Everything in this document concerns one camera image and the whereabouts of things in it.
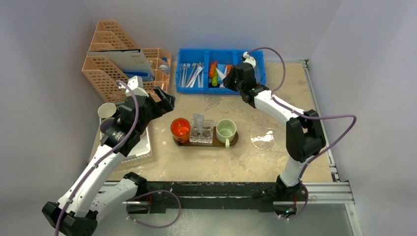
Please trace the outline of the orange translucent cup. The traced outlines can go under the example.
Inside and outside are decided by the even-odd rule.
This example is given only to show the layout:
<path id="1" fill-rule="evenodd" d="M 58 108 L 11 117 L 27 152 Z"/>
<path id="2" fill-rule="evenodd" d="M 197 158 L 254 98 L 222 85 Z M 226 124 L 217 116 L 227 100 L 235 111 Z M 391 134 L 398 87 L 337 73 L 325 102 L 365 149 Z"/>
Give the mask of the orange translucent cup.
<path id="1" fill-rule="evenodd" d="M 170 131 L 173 135 L 173 138 L 175 138 L 177 141 L 182 143 L 189 141 L 191 132 L 190 122 L 185 118 L 177 118 L 172 121 Z"/>

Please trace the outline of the light green ceramic mug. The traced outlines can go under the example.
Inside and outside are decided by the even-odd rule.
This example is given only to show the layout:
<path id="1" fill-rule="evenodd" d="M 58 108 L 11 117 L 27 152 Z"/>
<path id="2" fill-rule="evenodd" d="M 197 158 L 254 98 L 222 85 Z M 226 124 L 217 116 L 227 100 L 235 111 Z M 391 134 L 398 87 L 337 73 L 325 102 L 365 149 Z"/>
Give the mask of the light green ceramic mug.
<path id="1" fill-rule="evenodd" d="M 225 145 L 225 148 L 230 148 L 233 139 L 237 133 L 236 124 L 230 119 L 222 119 L 216 126 L 216 138 Z"/>

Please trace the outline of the clear glass toothbrush holder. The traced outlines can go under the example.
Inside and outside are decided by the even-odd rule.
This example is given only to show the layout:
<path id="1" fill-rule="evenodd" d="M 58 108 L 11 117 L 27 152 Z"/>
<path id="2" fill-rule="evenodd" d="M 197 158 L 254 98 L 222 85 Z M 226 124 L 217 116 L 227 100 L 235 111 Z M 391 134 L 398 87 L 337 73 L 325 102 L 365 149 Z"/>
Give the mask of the clear glass toothbrush holder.
<path id="1" fill-rule="evenodd" d="M 191 125 L 191 133 L 189 141 L 193 145 L 212 146 L 214 133 L 214 121 L 204 120 L 203 129 L 199 131 L 196 121 L 193 121 Z"/>

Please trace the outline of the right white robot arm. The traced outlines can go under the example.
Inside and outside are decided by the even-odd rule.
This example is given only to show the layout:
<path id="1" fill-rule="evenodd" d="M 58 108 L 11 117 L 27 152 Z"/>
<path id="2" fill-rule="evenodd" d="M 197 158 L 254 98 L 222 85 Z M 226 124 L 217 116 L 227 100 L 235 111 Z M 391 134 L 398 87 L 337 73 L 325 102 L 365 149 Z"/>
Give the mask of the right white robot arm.
<path id="1" fill-rule="evenodd" d="M 245 103 L 267 113 L 286 127 L 285 145 L 289 159 L 284 171 L 277 177 L 276 193 L 282 200 L 290 199 L 300 187 L 307 163 L 326 146 L 318 113 L 293 107 L 274 95 L 268 87 L 256 82 L 254 67 L 246 62 L 232 66 L 223 84 L 237 91 Z"/>

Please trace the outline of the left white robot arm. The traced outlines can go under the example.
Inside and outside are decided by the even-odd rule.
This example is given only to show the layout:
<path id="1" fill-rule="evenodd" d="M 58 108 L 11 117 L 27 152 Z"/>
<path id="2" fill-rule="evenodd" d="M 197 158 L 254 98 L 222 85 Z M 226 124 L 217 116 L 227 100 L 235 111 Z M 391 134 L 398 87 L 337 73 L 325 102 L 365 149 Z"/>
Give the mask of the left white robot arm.
<path id="1" fill-rule="evenodd" d="M 116 116 L 87 167 L 57 202 L 45 204 L 42 213 L 55 228 L 55 234 L 90 236 L 98 223 L 123 201 L 145 198 L 146 179 L 134 173 L 128 173 L 103 194 L 99 190 L 113 170 L 127 159 L 149 123 L 174 109 L 173 95 L 158 86 L 153 91 L 159 101 L 142 88 L 127 89 L 125 101 L 117 106 Z"/>

